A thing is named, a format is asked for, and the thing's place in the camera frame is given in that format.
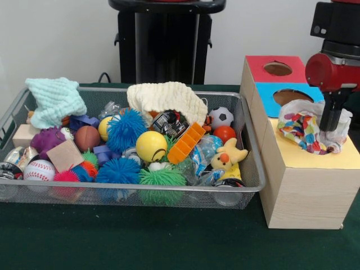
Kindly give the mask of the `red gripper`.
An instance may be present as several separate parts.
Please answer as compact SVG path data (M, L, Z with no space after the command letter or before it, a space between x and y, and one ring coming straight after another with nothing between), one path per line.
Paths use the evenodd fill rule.
M325 92L320 130L334 131L343 105L352 92L359 92L359 60L317 53L305 66L305 78L310 86ZM339 91L341 89L350 89L352 92Z

